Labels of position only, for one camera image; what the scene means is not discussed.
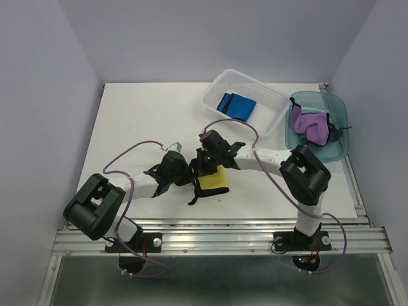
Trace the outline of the yellow and grey towel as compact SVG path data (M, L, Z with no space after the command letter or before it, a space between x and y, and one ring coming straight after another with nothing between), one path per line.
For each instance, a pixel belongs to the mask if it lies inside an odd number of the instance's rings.
M194 205L200 198L208 198L220 194L226 194L230 191L230 185L226 170L223 166L218 166L217 171L211 175L202 175L198 167L192 167L194 197L188 205Z

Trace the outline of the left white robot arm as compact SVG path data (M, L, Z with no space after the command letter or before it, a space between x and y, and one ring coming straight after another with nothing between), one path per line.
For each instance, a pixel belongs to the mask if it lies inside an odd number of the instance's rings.
M133 200L155 198L173 184L191 183L190 166L181 153L170 150L159 164L142 174L132 177L123 171L112 173L120 177L110 180L99 173L91 175L66 205L63 217L93 241L112 240L112 252L160 252L153 241L160 240L161 235L145 238L141 226L120 215Z

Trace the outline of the purple and grey towel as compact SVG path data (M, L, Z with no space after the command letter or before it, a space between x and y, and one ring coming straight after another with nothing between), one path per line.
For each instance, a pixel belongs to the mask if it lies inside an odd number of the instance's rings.
M303 136L307 142L319 147L324 147L328 143L329 113L302 113L302 107L293 97L289 99L292 103L292 109L289 118L291 130L300 136Z

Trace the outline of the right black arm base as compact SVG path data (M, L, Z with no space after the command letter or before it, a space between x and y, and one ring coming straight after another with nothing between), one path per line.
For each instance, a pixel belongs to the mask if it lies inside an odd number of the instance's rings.
M318 229L309 237L293 229L274 233L270 249L274 254L292 253L295 267L314 273L320 266L320 252L332 250L332 245L327 231Z

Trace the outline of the blue and grey towel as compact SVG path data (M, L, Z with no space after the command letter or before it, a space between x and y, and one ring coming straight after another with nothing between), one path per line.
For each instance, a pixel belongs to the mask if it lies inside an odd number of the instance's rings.
M247 122L257 102L235 93L225 93L216 110L232 119Z

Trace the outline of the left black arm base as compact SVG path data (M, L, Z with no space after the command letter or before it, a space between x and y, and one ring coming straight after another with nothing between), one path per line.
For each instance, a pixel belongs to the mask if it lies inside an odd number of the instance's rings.
M105 239L105 252L118 254L118 266L122 275L139 278L153 278L164 274L167 266L149 254L159 254L162 248L163 234L160 232L136 233L128 242L117 238Z

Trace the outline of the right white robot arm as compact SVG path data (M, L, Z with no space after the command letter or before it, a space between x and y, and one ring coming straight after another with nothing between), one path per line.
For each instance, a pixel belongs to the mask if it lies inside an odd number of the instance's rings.
M283 178L298 210L295 229L288 241L301 249L317 242L321 229L323 195L332 177L330 171L304 145L293 150L257 149L243 142L230 144L217 131L200 135L198 173L210 175L218 166L234 170L262 171L269 178Z

